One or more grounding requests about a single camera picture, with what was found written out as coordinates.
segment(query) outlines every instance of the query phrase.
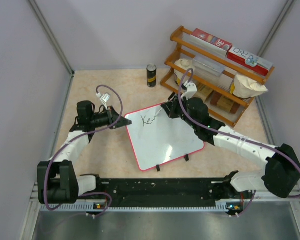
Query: black can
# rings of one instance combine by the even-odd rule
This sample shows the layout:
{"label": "black can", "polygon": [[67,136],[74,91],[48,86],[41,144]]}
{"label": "black can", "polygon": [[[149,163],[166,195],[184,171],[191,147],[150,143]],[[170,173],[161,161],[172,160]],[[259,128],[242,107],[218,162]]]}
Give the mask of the black can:
{"label": "black can", "polygon": [[150,88],[155,87],[157,84],[157,66],[154,64],[146,66],[146,84]]}

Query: white connector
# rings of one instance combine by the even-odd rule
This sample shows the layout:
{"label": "white connector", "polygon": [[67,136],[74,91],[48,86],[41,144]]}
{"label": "white connector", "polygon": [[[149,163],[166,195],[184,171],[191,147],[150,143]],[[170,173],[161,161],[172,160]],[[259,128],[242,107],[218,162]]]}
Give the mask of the white connector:
{"label": "white connector", "polygon": [[102,103],[102,105],[106,108],[106,109],[108,109],[108,107],[107,107],[107,102],[109,101],[109,99],[110,99],[110,94],[109,93],[105,93],[105,94],[101,94],[100,92],[97,92],[96,93],[96,96],[100,99],[100,101],[101,101],[101,103]]}
{"label": "white connector", "polygon": [[193,82],[186,82],[184,84],[186,91],[181,95],[181,99],[186,98],[189,100],[197,93],[197,86]]}

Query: beige tabletop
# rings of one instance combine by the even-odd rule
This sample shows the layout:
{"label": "beige tabletop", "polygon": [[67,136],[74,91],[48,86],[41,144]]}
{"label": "beige tabletop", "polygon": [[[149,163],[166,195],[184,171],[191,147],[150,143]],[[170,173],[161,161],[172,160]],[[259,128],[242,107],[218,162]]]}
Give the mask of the beige tabletop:
{"label": "beige tabletop", "polygon": [[[158,69],[157,79],[168,72]],[[159,84],[147,86],[145,69],[118,69],[76,71],[66,106],[57,148],[65,142],[75,117],[77,103],[89,100],[99,109],[96,87],[100,84],[115,89],[123,101],[123,115],[153,106],[167,100],[171,91]],[[101,93],[109,92],[100,88]],[[114,94],[109,101],[119,113],[120,104]],[[237,132],[266,143],[265,132],[260,120],[257,105],[253,102],[234,128]],[[76,174],[99,174],[101,178],[208,178],[224,177],[230,172],[253,171],[258,167],[228,150],[205,143],[205,148],[190,155],[190,161],[183,158],[161,166],[161,171],[150,169],[140,171],[125,127],[96,133],[91,143],[83,150],[74,163]]]}

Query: white plastic bag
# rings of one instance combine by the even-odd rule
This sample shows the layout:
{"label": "white plastic bag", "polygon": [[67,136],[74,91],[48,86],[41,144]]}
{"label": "white plastic bag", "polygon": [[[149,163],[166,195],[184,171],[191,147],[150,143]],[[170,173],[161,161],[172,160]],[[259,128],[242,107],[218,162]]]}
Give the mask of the white plastic bag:
{"label": "white plastic bag", "polygon": [[268,92],[266,86],[239,73],[235,75],[233,83],[235,89],[231,93],[238,98],[248,99]]}
{"label": "white plastic bag", "polygon": [[[188,70],[190,68],[192,68],[193,71],[196,70],[195,67],[192,64],[192,60],[189,60],[189,59],[180,58],[174,64],[177,65],[178,67],[184,69],[184,70]],[[179,83],[181,81],[181,78],[183,77],[184,74],[182,72],[177,71],[177,70],[174,70],[174,74],[176,75],[176,83],[179,85]],[[189,80],[189,77],[185,76],[185,78],[183,80],[183,83],[185,83],[188,80]]]}

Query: red and white box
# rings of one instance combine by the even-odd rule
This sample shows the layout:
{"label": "red and white box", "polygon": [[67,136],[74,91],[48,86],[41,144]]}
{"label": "red and white box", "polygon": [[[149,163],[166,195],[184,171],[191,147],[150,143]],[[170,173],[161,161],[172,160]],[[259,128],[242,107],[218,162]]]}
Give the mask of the red and white box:
{"label": "red and white box", "polygon": [[202,31],[199,28],[192,32],[190,41],[222,57],[226,57],[232,47],[232,43]]}
{"label": "red and white box", "polygon": [[232,47],[226,57],[262,76],[266,76],[274,65],[272,62],[238,47]]}

